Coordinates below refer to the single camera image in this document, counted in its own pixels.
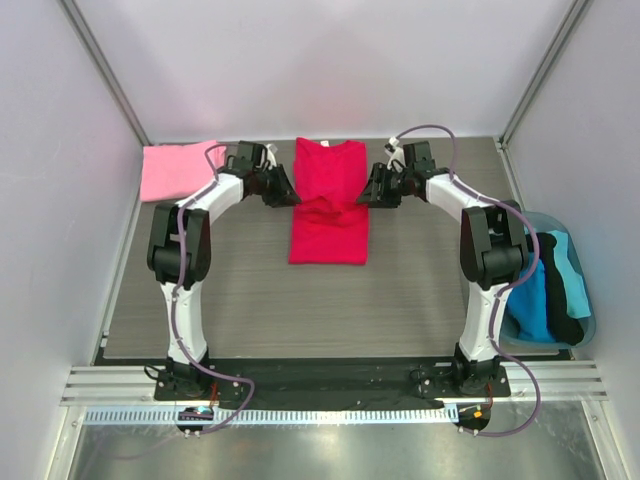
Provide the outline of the red t shirt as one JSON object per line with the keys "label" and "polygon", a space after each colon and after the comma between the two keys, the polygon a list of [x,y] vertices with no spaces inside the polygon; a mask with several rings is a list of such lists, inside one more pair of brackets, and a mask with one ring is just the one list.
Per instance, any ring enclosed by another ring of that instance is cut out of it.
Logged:
{"label": "red t shirt", "polygon": [[291,264],[367,263],[369,211],[357,202],[367,167],[363,142],[325,145],[296,139],[293,171],[301,203],[293,210]]}

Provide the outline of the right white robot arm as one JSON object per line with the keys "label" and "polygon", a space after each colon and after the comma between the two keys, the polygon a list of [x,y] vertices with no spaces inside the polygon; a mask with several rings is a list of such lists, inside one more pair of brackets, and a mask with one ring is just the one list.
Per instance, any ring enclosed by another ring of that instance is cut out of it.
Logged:
{"label": "right white robot arm", "polygon": [[529,264],[524,217],[517,203],[488,197],[448,168],[436,166],[430,143],[385,145],[388,161],[376,162],[357,202],[397,208],[416,197],[440,208],[460,227],[459,264],[468,282],[463,333],[444,374],[447,391],[480,396],[499,380],[499,330],[513,284]]}

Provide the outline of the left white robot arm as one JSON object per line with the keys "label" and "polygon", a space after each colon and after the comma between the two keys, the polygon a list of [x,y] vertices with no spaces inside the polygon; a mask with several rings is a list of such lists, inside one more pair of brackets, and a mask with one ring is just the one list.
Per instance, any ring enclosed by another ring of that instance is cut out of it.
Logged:
{"label": "left white robot arm", "polygon": [[156,400],[200,400],[224,378],[210,367],[202,322],[202,287],[211,267],[213,223],[252,195],[272,208],[301,203],[277,162],[275,145],[240,141],[230,147],[232,152],[220,167],[211,154],[221,146],[207,148],[205,160],[212,178],[188,197],[160,203],[154,210],[147,266],[160,285],[169,325],[164,367],[151,375]]}

